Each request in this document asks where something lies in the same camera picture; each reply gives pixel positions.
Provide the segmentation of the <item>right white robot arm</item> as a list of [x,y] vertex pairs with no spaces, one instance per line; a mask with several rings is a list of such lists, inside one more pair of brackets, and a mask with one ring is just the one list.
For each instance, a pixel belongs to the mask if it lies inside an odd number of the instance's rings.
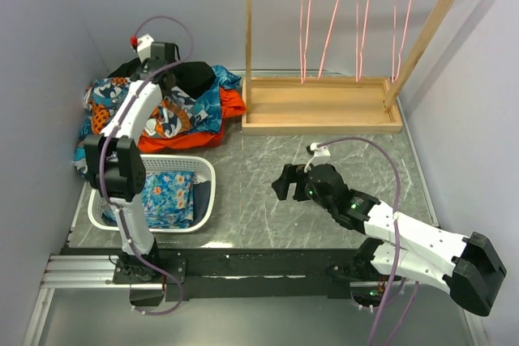
[[394,272],[447,293],[472,314],[489,316],[507,271],[487,236],[450,233],[394,213],[387,203],[348,187],[330,164],[286,164],[272,183],[278,200],[286,200],[290,186],[295,201],[312,201],[341,227],[366,236],[348,274],[373,280]]

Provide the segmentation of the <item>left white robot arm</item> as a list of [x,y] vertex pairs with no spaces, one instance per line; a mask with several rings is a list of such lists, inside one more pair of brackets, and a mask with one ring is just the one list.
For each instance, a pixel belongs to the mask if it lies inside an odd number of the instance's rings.
[[105,199],[122,237],[116,270],[143,283],[165,281],[157,241],[149,231],[141,193],[146,171],[138,150],[139,138],[163,95],[174,86],[167,71],[180,63],[173,44],[151,36],[132,37],[140,60],[118,111],[98,135],[84,141],[87,178]]

